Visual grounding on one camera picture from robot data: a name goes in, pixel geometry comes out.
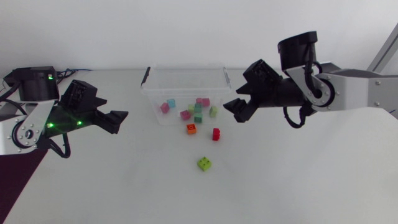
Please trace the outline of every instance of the container handle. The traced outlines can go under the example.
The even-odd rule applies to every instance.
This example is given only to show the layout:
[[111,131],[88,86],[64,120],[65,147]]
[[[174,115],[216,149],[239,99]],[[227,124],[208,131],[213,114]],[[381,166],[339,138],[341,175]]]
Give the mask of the container handle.
[[141,82],[141,87],[142,87],[142,84],[144,84],[147,81],[147,78],[149,76],[149,70],[150,70],[150,67],[148,67],[147,71],[145,72],[144,78],[142,79],[142,82]]

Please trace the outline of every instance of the orange block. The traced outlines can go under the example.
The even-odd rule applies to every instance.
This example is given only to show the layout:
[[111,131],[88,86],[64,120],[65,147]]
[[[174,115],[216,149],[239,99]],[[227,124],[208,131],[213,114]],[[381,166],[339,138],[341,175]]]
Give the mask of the orange block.
[[195,134],[197,132],[195,124],[187,124],[187,132],[188,134]]

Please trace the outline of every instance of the light green block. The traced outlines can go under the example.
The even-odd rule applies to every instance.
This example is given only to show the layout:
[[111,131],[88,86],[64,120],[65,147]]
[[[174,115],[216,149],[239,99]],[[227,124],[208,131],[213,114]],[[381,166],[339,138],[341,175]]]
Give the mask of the light green block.
[[201,123],[203,119],[203,115],[202,114],[195,114],[193,116],[193,122],[195,123]]
[[195,113],[201,113],[201,103],[195,103]]
[[188,105],[188,112],[193,115],[193,112],[195,111],[194,105]]
[[198,161],[198,167],[200,167],[203,171],[206,171],[211,167],[211,161],[206,157],[203,157]]
[[216,106],[211,106],[210,108],[210,117],[215,118],[217,115],[217,107]]

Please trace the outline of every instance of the teal block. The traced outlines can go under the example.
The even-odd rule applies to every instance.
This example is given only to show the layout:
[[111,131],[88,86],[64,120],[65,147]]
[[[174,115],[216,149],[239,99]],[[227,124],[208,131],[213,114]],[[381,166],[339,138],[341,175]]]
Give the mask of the teal block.
[[211,161],[209,159],[207,159],[206,157],[203,157],[202,159],[200,159],[198,161],[198,167],[201,170],[206,171],[211,167]]
[[201,103],[195,103],[195,113],[201,113]]
[[195,115],[193,115],[193,122],[201,123],[202,122],[202,118],[203,118],[202,114],[195,114]]
[[166,102],[169,104],[170,108],[175,108],[175,100],[174,99],[169,99]]
[[211,106],[210,108],[210,117],[211,118],[215,118],[217,115],[217,107],[216,106]]

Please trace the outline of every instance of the robotic arm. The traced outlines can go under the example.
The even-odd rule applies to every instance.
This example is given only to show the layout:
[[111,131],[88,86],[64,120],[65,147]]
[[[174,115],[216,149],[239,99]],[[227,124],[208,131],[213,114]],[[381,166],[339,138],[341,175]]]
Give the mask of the robotic arm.
[[[73,80],[58,100],[57,73],[53,67],[18,68],[5,80],[12,88],[0,101],[0,155],[25,154],[35,149],[53,149],[63,158],[70,156],[67,133],[89,125],[97,125],[117,134],[127,111],[104,114],[97,107],[106,100],[96,97],[97,88],[84,81]],[[19,104],[6,98],[19,89]],[[65,152],[51,140],[62,134]]]
[[[250,119],[258,108],[283,107],[286,120],[301,128],[305,118],[317,111],[339,111],[377,107],[392,111],[398,105],[398,75],[382,76],[374,72],[341,69],[332,63],[316,61],[317,33],[307,32],[278,44],[282,78],[263,60],[254,62],[244,73],[247,83],[236,90],[251,96],[247,103],[239,98],[224,104],[237,122]],[[313,74],[312,67],[319,70]],[[300,123],[294,123],[287,107],[301,106]]]

